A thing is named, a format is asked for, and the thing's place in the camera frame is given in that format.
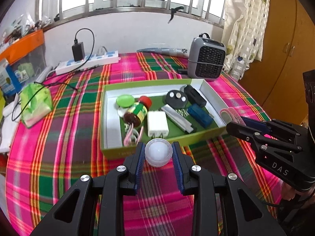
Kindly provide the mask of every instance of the metal screw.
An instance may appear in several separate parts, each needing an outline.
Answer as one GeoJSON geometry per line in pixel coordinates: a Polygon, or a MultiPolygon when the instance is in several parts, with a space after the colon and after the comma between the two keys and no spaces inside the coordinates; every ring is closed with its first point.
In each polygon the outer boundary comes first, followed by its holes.
{"type": "Polygon", "coordinates": [[[89,175],[83,175],[83,176],[81,176],[80,179],[81,179],[82,182],[86,182],[86,181],[90,180],[90,176],[89,175]]]}
{"type": "Polygon", "coordinates": [[[228,175],[228,177],[229,177],[229,179],[231,179],[231,180],[236,180],[236,179],[237,179],[237,175],[234,174],[234,173],[230,173],[230,174],[228,175]]]}
{"type": "Polygon", "coordinates": [[[126,170],[126,167],[124,165],[120,165],[117,167],[118,172],[124,172],[126,170]]]}
{"type": "Polygon", "coordinates": [[[198,171],[201,171],[201,167],[198,165],[193,165],[192,170],[198,172],[198,171]]]}

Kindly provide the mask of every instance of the black remote control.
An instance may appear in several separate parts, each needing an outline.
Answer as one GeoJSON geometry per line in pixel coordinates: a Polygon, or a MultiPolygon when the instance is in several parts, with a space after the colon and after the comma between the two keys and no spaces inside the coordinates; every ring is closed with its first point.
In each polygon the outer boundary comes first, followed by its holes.
{"type": "Polygon", "coordinates": [[[184,93],[187,95],[188,100],[191,104],[197,104],[201,108],[203,108],[207,104],[207,101],[191,85],[187,85],[184,88],[184,93]]]}

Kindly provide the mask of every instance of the cardboard box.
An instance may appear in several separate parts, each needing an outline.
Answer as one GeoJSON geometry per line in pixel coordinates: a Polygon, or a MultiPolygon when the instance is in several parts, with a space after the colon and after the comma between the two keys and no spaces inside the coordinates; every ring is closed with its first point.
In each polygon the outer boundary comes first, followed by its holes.
{"type": "Polygon", "coordinates": [[[135,152],[135,146],[124,147],[121,139],[120,117],[117,114],[116,99],[122,94],[130,94],[135,98],[140,96],[165,96],[170,90],[179,90],[190,84],[207,100],[205,108],[213,115],[217,128],[166,138],[170,143],[178,141],[181,146],[188,146],[199,141],[218,137],[226,133],[226,123],[220,117],[221,109],[228,106],[203,79],[167,79],[135,81],[127,83],[109,84],[102,92],[101,139],[102,153],[107,159],[127,157],[135,152]]]}

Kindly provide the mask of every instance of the white wall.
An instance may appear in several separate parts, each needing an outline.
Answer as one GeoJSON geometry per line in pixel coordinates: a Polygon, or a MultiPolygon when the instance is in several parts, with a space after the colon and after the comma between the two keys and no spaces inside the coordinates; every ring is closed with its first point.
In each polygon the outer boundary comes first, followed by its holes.
{"type": "MultiPolygon", "coordinates": [[[[223,29],[198,20],[150,12],[121,12],[97,15],[75,20],[45,32],[46,63],[56,66],[59,61],[73,59],[72,45],[80,28],[90,28],[95,34],[94,54],[100,46],[108,51],[131,53],[138,49],[171,47],[190,49],[193,38],[208,33],[221,41],[223,29]]],[[[85,54],[92,49],[93,38],[89,31],[80,31],[79,42],[84,42],[85,54]]]]}
{"type": "Polygon", "coordinates": [[[15,0],[0,23],[0,36],[22,14],[29,13],[35,21],[35,0],[15,0]]]}

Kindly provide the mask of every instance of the white cloth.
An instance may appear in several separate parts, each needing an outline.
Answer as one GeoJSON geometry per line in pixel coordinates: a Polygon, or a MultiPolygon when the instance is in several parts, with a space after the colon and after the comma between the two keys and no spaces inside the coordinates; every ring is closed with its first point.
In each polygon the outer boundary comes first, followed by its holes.
{"type": "Polygon", "coordinates": [[[236,80],[249,63],[261,61],[270,0],[226,0],[222,43],[226,45],[223,69],[236,80]]]}

